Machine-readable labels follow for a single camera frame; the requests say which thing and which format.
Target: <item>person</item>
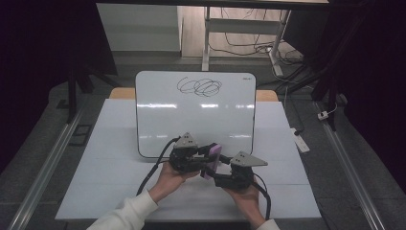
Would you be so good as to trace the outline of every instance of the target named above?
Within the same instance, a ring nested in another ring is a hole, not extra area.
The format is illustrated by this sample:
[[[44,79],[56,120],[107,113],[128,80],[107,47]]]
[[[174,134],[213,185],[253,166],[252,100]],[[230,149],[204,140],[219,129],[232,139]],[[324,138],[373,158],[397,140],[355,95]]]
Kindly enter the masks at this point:
[[[88,230],[139,230],[149,214],[158,209],[158,202],[175,192],[187,179],[199,172],[181,174],[170,163],[165,162],[156,184],[139,195],[126,198],[119,207],[97,219]],[[243,191],[224,189],[234,200],[237,208],[248,219],[254,229],[279,230],[273,219],[265,220],[259,210],[259,191],[250,186]]]

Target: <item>black scribble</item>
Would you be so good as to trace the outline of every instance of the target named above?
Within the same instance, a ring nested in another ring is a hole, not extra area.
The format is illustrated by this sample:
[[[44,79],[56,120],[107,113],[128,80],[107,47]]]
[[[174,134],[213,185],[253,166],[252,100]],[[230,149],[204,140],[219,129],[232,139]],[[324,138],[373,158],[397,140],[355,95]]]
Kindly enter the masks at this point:
[[[221,88],[221,82],[218,80],[202,79],[188,80],[183,78],[177,83],[177,89],[185,94],[193,93],[200,97],[211,97],[216,95]]]

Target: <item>white table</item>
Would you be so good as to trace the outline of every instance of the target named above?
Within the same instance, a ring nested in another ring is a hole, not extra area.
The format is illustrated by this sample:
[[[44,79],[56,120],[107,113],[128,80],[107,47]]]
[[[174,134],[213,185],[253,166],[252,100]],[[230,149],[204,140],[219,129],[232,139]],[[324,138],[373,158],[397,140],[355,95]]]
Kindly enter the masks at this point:
[[[134,100],[106,100],[56,219],[97,219],[125,197],[135,196],[152,167],[137,152]],[[271,218],[319,218],[311,187],[281,103],[256,103],[253,155],[268,162],[254,168],[272,199]],[[221,172],[229,166],[219,167]],[[146,188],[155,183],[158,173]],[[265,199],[260,209],[265,213]],[[160,202],[156,221],[243,220],[232,199],[212,180],[195,177]]]

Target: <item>black stand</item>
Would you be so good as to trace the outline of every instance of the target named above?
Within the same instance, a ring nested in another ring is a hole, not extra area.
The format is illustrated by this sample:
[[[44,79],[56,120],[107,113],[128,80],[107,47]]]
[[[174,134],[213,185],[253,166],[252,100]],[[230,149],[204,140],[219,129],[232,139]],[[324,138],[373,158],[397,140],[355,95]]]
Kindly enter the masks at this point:
[[[111,80],[105,74],[92,68],[89,65],[80,65],[73,68],[68,77],[68,90],[69,90],[69,116],[66,123],[70,124],[77,113],[77,95],[76,83],[80,87],[82,93],[92,93],[95,88],[89,75],[94,75],[96,78],[106,82],[113,87],[121,87],[117,82]]]
[[[332,111],[335,108],[337,95],[337,80],[338,74],[340,72],[338,68],[339,60],[346,51],[348,45],[350,44],[351,39],[358,31],[358,28],[364,21],[369,8],[370,6],[364,6],[354,13],[353,19],[350,24],[350,28],[347,30],[343,38],[340,40],[339,46],[335,50],[326,67],[315,73],[312,77],[302,80],[299,83],[293,85],[292,87],[289,87],[287,89],[288,94],[293,93],[296,90],[301,89],[302,87],[305,87],[306,85],[319,80],[313,92],[311,93],[311,98],[313,99],[313,101],[317,102],[320,101],[326,95],[327,92],[329,92],[327,111]],[[331,126],[331,129],[335,131],[336,129],[334,124],[334,113],[328,114],[327,121],[328,124]]]

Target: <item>hand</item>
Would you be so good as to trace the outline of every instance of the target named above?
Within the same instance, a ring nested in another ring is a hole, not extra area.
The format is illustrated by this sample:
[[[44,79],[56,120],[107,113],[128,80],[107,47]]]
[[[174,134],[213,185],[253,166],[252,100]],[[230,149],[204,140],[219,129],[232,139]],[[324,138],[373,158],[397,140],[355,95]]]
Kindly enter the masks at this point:
[[[181,174],[174,170],[169,162],[165,162],[162,165],[162,170],[159,174],[158,181],[152,187],[152,189],[149,190],[149,195],[153,201],[155,201],[155,203],[158,203],[158,201],[176,191],[187,179],[198,174],[199,172]]]
[[[234,200],[237,208],[250,221],[254,229],[266,222],[259,210],[259,191],[252,185],[245,190],[224,189]]]

